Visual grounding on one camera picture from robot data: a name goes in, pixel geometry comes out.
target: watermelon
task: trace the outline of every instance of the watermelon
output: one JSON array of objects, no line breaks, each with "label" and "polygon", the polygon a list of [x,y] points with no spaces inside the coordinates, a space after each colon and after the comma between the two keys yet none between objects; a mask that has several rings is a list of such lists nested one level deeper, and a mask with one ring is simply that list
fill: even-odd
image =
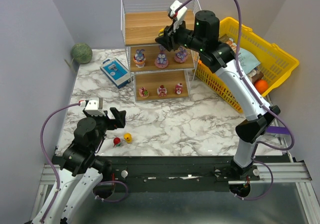
[{"label": "watermelon", "polygon": [[79,64],[89,63],[92,59],[92,49],[86,43],[76,43],[71,49],[71,56]]}]

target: shelf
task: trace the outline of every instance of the shelf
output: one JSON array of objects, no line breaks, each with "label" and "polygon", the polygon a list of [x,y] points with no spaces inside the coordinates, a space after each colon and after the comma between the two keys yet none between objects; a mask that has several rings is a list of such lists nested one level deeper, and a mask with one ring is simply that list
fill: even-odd
[{"label": "shelf", "polygon": [[[149,101],[168,98],[183,98],[189,96],[189,80],[186,79],[186,71],[172,71],[163,73],[147,73],[136,74],[134,76],[136,101]],[[177,83],[182,83],[182,94],[177,95],[175,93],[175,86]],[[159,97],[157,89],[161,86],[165,86],[167,90],[166,97]],[[141,98],[139,96],[139,88],[144,87],[149,91],[148,98]]]},{"label": "shelf", "polygon": [[[188,10],[185,15],[186,28],[194,28],[195,15]],[[171,25],[167,11],[138,12],[125,14],[125,45],[148,45],[156,44],[159,30]]]},{"label": "shelf", "polygon": [[185,69],[194,69],[195,64],[193,62],[191,50],[187,49],[188,58],[184,63],[178,63],[175,61],[175,52],[165,51],[167,58],[169,60],[169,65],[166,68],[158,68],[155,66],[155,60],[159,54],[158,45],[149,45],[149,46],[139,46],[139,49],[144,49],[145,55],[145,64],[143,68],[138,68],[134,62],[134,55],[136,53],[136,48],[131,47],[131,57],[130,57],[130,72],[163,72],[169,70],[185,70]]}]

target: white marble countertop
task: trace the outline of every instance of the white marble countertop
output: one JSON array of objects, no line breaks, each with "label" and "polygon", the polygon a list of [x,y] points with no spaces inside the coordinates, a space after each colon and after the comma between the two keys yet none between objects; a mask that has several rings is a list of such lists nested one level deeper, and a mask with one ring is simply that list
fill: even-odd
[{"label": "white marble countertop", "polygon": [[[81,65],[74,84],[70,103],[89,97],[102,97],[104,110],[111,107],[126,110],[124,129],[107,131],[107,138],[98,155],[102,156],[205,156],[234,155],[238,145],[235,132],[244,120],[214,91],[196,78],[189,98],[135,102],[133,84],[121,89],[100,70],[106,58],[118,58],[124,65],[124,49],[93,50],[92,61]],[[84,114],[82,108],[68,110],[56,154],[61,156],[73,140],[73,131]],[[123,139],[131,133],[133,142],[113,146],[114,137]],[[264,136],[274,145],[278,139]],[[260,145],[257,155],[281,155],[277,150]]]}]

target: blue box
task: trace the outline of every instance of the blue box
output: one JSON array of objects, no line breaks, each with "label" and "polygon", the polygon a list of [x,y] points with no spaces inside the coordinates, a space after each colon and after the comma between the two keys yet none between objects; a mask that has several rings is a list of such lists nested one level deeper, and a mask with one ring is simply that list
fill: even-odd
[{"label": "blue box", "polygon": [[116,58],[106,59],[102,62],[100,69],[115,84],[122,88],[131,82],[131,75],[127,68]]}]

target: pink toy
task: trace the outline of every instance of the pink toy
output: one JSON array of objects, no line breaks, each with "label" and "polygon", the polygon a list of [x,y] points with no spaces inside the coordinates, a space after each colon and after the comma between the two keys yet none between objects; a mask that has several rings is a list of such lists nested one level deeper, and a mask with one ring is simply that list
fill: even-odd
[{"label": "pink toy", "polygon": [[154,61],[155,66],[158,68],[166,68],[169,65],[169,60],[167,59],[167,56],[165,54],[165,47],[162,45],[159,45],[160,53],[158,54],[158,57]]},{"label": "pink toy", "polygon": [[148,98],[149,97],[149,91],[146,90],[144,87],[139,89],[139,95],[141,98]]},{"label": "pink toy", "polygon": [[174,92],[176,93],[176,94],[182,94],[182,83],[178,83],[178,84],[176,84],[175,85],[176,87],[175,87],[175,89],[174,89]]},{"label": "pink toy", "polygon": [[120,138],[114,138],[113,147],[118,147],[120,145],[121,145],[121,139]]},{"label": "pink toy", "polygon": [[138,68],[143,68],[145,66],[145,56],[144,56],[144,49],[137,49],[136,54],[133,57],[133,61],[136,63],[135,65]]},{"label": "pink toy", "polygon": [[177,52],[174,56],[174,59],[178,63],[184,63],[188,58],[188,53],[185,48],[182,46],[179,47],[179,52]]},{"label": "pink toy", "polygon": [[166,93],[167,93],[167,89],[163,86],[163,85],[161,85],[157,90],[156,90],[156,92],[158,93],[158,96],[159,97],[166,97]]}]

